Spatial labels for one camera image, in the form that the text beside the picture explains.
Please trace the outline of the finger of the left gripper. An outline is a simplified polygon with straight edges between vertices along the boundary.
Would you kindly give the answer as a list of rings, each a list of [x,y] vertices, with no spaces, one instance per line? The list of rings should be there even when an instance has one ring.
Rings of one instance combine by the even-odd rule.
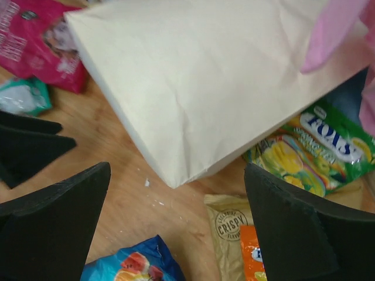
[[[57,134],[63,127],[60,123],[29,116],[20,116],[1,111],[1,126],[37,133]]]
[[[73,138],[59,135],[61,127],[26,130],[1,126],[1,181],[14,188],[76,147]]]

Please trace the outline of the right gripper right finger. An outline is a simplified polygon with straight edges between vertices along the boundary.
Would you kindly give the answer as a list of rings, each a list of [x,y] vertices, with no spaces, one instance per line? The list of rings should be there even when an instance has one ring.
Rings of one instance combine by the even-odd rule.
[[[374,214],[316,196],[254,164],[244,182],[268,280],[374,279]]]

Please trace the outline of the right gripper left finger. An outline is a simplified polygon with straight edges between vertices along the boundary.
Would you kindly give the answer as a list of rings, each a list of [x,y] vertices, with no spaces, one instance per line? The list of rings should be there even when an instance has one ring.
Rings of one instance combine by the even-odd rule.
[[[79,280],[111,179],[108,162],[1,204],[1,280]]]

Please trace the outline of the teal white snack packet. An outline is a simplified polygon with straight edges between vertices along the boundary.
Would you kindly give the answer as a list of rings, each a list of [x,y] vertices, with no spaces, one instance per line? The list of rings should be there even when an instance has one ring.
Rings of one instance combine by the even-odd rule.
[[[12,77],[1,84],[1,110],[16,114],[38,116],[52,109],[49,90],[38,78]]]

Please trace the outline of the orange Fox's candy packet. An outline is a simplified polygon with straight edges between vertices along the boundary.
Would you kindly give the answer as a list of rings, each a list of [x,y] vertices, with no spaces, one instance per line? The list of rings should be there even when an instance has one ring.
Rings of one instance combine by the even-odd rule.
[[[267,281],[261,249],[253,225],[240,226],[240,245],[246,280]]]

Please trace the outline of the tan salt vinegar chips bag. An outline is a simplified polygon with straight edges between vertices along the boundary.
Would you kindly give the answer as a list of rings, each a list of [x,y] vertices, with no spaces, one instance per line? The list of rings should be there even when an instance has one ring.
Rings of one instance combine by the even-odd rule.
[[[245,197],[207,194],[204,204],[220,280],[245,280],[240,245],[240,227],[253,225],[253,217]]]

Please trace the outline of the magenta crisps bag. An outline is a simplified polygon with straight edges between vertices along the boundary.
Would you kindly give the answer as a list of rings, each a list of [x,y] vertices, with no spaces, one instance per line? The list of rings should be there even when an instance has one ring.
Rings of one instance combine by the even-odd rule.
[[[71,11],[58,1],[1,1],[1,67],[81,93],[88,74],[64,18]]]

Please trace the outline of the green snack packet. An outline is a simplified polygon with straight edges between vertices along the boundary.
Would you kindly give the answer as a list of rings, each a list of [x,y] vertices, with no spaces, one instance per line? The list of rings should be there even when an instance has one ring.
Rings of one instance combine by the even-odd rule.
[[[318,101],[256,143],[243,159],[323,197],[374,170],[374,138]]]

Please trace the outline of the blue candy packet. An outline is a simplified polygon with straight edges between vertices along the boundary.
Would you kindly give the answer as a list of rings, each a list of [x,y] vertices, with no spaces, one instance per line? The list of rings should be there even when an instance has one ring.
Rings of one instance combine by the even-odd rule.
[[[163,239],[156,235],[86,264],[81,280],[185,280]]]

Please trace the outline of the brown paper bag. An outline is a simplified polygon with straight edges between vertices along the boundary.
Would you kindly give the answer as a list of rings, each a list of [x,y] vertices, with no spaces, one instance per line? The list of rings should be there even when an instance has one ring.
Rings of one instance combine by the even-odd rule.
[[[65,19],[81,60],[171,188],[218,172],[365,68],[357,22],[300,72],[325,1],[108,1]]]

